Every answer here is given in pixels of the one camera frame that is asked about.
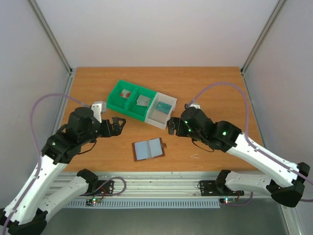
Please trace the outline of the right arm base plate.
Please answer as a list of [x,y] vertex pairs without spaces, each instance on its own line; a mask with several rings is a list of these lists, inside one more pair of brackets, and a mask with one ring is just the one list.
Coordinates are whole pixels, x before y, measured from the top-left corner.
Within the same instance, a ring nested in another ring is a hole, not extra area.
[[226,186],[217,187],[214,180],[201,180],[197,185],[201,196],[244,196],[244,191],[233,191]]

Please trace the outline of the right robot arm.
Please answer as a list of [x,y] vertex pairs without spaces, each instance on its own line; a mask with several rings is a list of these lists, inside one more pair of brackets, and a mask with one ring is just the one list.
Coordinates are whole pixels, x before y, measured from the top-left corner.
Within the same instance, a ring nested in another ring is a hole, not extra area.
[[301,201],[304,182],[310,166],[304,162],[288,163],[250,139],[228,121],[213,122],[195,107],[184,110],[180,117],[167,121],[168,133],[201,142],[213,151],[236,156],[259,169],[262,174],[242,174],[221,170],[214,182],[218,196],[229,192],[249,191],[270,196],[277,203],[294,208]]

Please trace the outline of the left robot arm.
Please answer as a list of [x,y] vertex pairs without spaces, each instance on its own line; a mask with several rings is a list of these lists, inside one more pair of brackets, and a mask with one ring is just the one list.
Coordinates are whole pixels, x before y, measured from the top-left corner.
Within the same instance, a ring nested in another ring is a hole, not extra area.
[[50,185],[73,157],[83,153],[83,145],[96,144],[98,138],[119,136],[125,124],[124,118],[102,119],[101,109],[94,105],[76,108],[69,115],[68,123],[47,139],[39,153],[39,161],[21,191],[1,209],[2,233],[39,235],[54,214],[72,199],[95,194],[101,188],[98,176],[83,169],[69,184],[45,197]]

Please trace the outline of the brown leather card holder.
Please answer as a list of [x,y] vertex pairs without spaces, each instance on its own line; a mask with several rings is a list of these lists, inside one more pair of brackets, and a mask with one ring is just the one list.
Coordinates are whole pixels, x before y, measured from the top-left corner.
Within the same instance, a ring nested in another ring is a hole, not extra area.
[[147,141],[138,141],[132,143],[134,161],[143,161],[165,156],[166,143],[162,138],[155,138]]

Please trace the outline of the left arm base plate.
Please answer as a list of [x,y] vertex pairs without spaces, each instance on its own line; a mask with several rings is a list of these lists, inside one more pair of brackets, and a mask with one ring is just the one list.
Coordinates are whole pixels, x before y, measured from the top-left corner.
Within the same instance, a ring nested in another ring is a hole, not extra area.
[[113,188],[114,188],[114,180],[110,180],[108,183],[104,184],[105,180],[98,180],[97,185],[95,189],[97,191],[91,192],[91,189],[88,189],[88,191],[82,196],[100,196],[100,195],[107,195],[107,194],[113,194]]

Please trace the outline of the white floral card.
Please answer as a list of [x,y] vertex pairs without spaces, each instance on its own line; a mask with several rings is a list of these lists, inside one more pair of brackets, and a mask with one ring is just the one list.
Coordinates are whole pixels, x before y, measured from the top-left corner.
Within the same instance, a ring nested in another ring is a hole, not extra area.
[[136,100],[136,104],[138,106],[146,107],[148,103],[149,103],[148,98],[146,96],[143,96],[143,95],[140,95],[138,97],[138,99]]

